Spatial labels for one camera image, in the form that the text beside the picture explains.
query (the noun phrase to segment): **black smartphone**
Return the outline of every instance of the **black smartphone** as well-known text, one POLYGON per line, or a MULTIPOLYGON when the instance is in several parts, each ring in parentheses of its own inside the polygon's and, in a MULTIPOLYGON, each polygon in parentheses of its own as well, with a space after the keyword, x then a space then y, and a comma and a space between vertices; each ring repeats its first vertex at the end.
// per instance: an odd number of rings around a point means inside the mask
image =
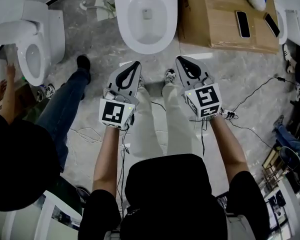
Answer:
POLYGON ((269 13, 265 14, 264 17, 265 22, 268 24, 269 28, 272 30, 272 33, 275 35, 275 37, 277 38, 280 34, 280 30, 277 26, 277 24, 275 23, 275 21, 272 19, 272 17, 270 16, 269 13))
POLYGON ((236 20, 239 25, 239 32, 242 38, 250 38, 250 30, 247 14, 244 11, 237 10, 236 12, 236 20))

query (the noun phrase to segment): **black shirt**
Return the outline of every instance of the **black shirt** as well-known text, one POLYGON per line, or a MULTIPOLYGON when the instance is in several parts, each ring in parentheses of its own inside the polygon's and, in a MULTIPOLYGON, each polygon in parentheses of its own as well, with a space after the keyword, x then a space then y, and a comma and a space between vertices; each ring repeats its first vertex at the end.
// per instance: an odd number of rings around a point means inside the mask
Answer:
MULTIPOLYGON (((212 195, 203 160, 196 155, 138 162, 129 171, 125 195, 131 207, 120 225, 122 240, 227 239, 225 212, 212 195)), ((244 215, 255 238, 267 239, 268 209, 249 172, 233 178, 227 198, 227 212, 244 215)), ((78 239, 103 240, 120 221, 114 196, 96 190, 84 209, 78 239)))
POLYGON ((0 115, 0 211, 34 203, 60 175, 55 144, 41 126, 0 115))

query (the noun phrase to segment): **blue jeans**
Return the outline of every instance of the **blue jeans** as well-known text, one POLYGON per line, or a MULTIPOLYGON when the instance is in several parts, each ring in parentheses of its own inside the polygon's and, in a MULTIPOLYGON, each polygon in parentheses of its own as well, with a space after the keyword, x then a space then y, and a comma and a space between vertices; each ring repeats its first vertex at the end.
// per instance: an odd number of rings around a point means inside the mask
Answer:
POLYGON ((288 132, 286 127, 284 127, 282 124, 278 124, 274 130, 278 142, 283 147, 292 149, 300 156, 300 140, 296 139, 295 136, 288 132))
POLYGON ((36 124, 52 137, 63 172, 68 156, 67 134, 76 117, 80 100, 88 84, 89 72, 78 68, 52 96, 36 124))

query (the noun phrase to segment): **toilet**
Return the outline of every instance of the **toilet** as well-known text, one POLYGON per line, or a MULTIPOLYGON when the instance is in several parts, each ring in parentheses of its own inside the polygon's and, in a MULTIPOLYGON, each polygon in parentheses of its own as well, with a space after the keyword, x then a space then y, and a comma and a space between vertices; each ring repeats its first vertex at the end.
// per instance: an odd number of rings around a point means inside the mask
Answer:
POLYGON ((33 86, 40 86, 52 65, 65 55, 63 12, 38 1, 25 1, 20 20, 0 24, 0 45, 15 44, 20 69, 33 86))
POLYGON ((274 0, 274 5, 282 32, 279 43, 284 44, 288 38, 300 46, 300 0, 274 0))
POLYGON ((173 40, 178 0, 115 0, 122 39, 140 54, 155 54, 173 40))

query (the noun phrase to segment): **marble floor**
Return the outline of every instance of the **marble floor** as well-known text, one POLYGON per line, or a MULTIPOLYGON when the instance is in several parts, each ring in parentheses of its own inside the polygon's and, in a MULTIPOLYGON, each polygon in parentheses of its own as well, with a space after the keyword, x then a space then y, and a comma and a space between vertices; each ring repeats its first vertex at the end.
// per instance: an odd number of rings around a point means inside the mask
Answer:
MULTIPOLYGON (((176 68, 175 58, 182 54, 207 53, 206 64, 210 73, 219 84, 224 109, 234 109, 246 96, 274 75, 292 80, 287 75, 283 54, 261 54, 245 51, 225 51, 198 47, 178 42, 176 36, 162 52, 153 55, 138 54, 129 49, 121 38, 116 19, 97 21, 96 10, 84 11, 79 7, 82 0, 59 0, 50 9, 63 10, 65 24, 66 53, 63 61, 54 66, 47 81, 59 88, 76 70, 76 58, 86 54, 91 60, 91 84, 86 88, 85 99, 80 103, 77 116, 68 133, 69 155, 65 177, 73 185, 82 185, 92 189, 92 177, 96 159, 102 144, 105 127, 99 123, 99 100, 106 87, 109 75, 119 67, 119 63, 140 61, 142 75, 153 101, 163 104, 158 86, 163 81, 168 68, 176 68)), ((86 0, 94 5, 95 0, 86 0)), ((294 86, 272 80, 262 87, 238 110, 239 119, 233 121, 240 127, 253 129, 266 143, 273 145, 273 122, 284 114, 288 120, 292 105, 289 103, 296 95, 294 86)), ((184 112, 192 115, 189 108, 180 100, 184 112)), ((163 152, 167 150, 168 133, 165 111, 153 104, 152 111, 159 144, 163 152)), ((191 122, 193 130, 201 138, 201 123, 191 122)), ((241 143, 251 173, 259 180, 262 176, 261 165, 270 149, 257 136, 247 129, 229 127, 241 143)), ((211 126, 203 132, 205 143, 204 162, 209 174, 212 193, 220 195, 228 190, 225 169, 213 135, 211 126)), ((130 145, 130 133, 125 143, 130 145)), ((118 178, 122 158, 118 153, 118 178)), ((129 168, 138 160, 133 155, 126 155, 124 164, 124 181, 129 168)))

